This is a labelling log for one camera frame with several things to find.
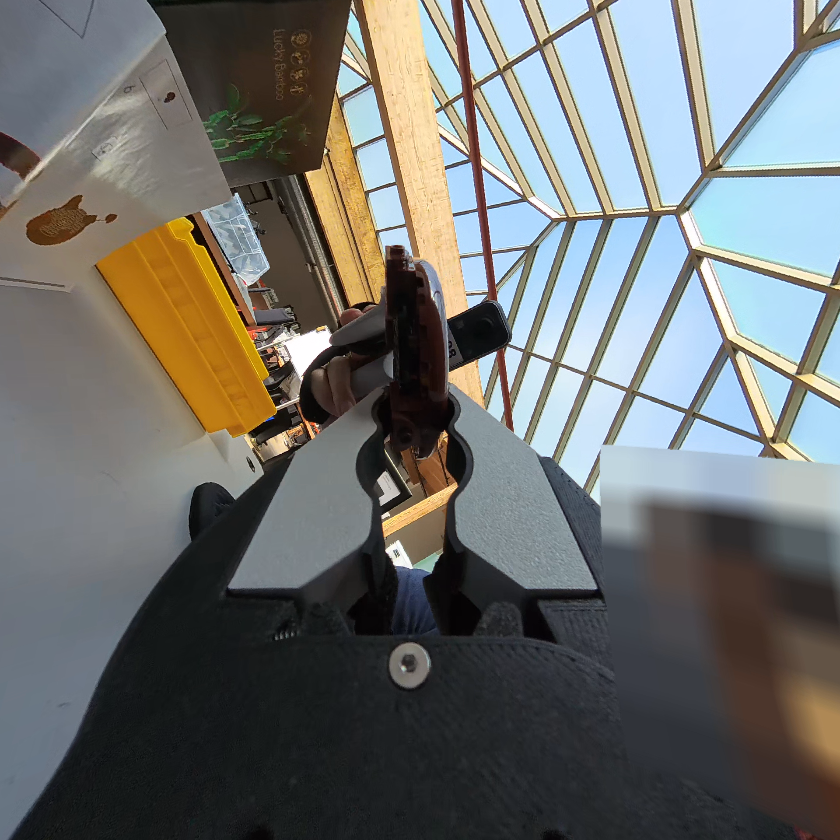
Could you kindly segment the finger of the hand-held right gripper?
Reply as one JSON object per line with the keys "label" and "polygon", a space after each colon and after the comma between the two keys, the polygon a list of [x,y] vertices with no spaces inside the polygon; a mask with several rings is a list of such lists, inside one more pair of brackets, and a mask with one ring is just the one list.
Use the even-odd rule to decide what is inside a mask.
{"label": "finger of the hand-held right gripper", "polygon": [[448,320],[445,294],[436,269],[425,259],[415,261],[417,274],[424,279],[430,302],[424,306],[427,316],[427,344],[435,366],[449,371]]}

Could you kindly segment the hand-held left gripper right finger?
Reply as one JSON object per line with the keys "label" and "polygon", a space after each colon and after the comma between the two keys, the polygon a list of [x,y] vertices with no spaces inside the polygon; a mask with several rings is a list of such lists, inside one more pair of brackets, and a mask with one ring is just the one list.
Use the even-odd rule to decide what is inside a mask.
{"label": "hand-held left gripper right finger", "polygon": [[439,615],[480,617],[509,603],[599,593],[537,453],[458,387],[449,388],[447,504],[439,559]]}

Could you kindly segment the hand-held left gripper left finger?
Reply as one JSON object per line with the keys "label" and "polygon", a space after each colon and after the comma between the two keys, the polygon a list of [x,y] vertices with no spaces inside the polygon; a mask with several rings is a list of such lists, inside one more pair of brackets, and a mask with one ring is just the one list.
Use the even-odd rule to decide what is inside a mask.
{"label": "hand-held left gripper left finger", "polygon": [[396,573],[378,487],[385,399],[374,389],[294,455],[227,584],[233,602],[391,610]]}

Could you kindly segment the brown and black brick assembly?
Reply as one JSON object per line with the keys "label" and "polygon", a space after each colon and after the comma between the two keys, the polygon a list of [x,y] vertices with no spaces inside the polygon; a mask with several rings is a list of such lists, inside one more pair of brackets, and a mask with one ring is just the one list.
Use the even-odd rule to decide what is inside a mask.
{"label": "brown and black brick assembly", "polygon": [[448,371],[435,366],[429,352],[424,306],[430,297],[415,261],[402,245],[385,249],[385,344],[393,357],[392,440],[426,459],[448,420]]}

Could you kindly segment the grey desk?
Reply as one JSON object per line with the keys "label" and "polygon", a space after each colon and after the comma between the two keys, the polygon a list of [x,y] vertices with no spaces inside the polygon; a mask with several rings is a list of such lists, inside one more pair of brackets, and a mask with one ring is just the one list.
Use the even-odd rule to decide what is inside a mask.
{"label": "grey desk", "polygon": [[1,834],[75,738],[114,649],[190,542],[194,489],[264,470],[207,433],[92,268],[2,286]]}

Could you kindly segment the person's right hand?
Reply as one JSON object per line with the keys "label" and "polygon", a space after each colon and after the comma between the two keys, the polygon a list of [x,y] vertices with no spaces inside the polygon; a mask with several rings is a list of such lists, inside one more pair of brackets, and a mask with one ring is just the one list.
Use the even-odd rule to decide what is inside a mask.
{"label": "person's right hand", "polygon": [[364,301],[343,311],[339,330],[330,339],[329,347],[311,362],[302,377],[299,410],[310,424],[321,427],[346,414],[358,402],[352,387],[353,373],[368,364],[380,363],[386,356],[384,333],[364,339],[347,340],[345,333],[353,321],[374,313],[374,326],[384,327],[384,304]]}

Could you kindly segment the red pipe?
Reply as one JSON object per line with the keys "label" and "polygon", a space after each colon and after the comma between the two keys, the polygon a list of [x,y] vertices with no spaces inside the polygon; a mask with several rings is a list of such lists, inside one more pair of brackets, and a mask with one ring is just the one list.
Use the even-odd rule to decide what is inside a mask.
{"label": "red pipe", "polygon": [[498,301],[497,277],[490,239],[490,225],[487,208],[484,170],[481,163],[480,137],[476,116],[474,84],[469,62],[469,43],[466,31],[466,13],[462,1],[451,2],[455,42],[457,49],[457,66],[461,82],[462,98],[465,107],[466,130],[468,136],[468,157],[474,179],[476,194],[476,212],[479,224],[481,252],[485,263],[488,298]]}

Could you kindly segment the clear plastic organizer box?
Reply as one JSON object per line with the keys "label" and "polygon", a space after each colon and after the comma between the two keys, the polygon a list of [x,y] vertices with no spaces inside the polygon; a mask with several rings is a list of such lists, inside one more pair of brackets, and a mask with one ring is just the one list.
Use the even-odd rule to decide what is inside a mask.
{"label": "clear plastic organizer box", "polygon": [[241,197],[234,193],[227,202],[204,209],[201,215],[238,284],[245,288],[258,285],[270,264]]}

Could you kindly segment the yellow plastic bin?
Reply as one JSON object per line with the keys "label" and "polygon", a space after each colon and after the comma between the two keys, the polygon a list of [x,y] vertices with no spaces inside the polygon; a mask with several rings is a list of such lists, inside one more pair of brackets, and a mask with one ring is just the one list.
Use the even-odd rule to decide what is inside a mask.
{"label": "yellow plastic bin", "polygon": [[209,433],[239,437],[277,411],[268,371],[187,217],[113,251],[97,269]]}

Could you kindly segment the dark box with plant print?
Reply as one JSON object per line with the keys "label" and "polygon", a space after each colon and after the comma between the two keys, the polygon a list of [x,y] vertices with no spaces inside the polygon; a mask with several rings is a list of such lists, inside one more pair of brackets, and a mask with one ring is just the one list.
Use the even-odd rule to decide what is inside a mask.
{"label": "dark box with plant print", "polygon": [[152,1],[230,187],[321,167],[350,1]]}

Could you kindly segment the white parts sheet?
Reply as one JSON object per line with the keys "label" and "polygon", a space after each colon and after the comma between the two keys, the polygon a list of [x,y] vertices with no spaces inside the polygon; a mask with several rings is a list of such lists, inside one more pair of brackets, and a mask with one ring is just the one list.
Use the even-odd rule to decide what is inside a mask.
{"label": "white parts sheet", "polygon": [[152,6],[1,2],[1,278],[68,291],[230,190]]}

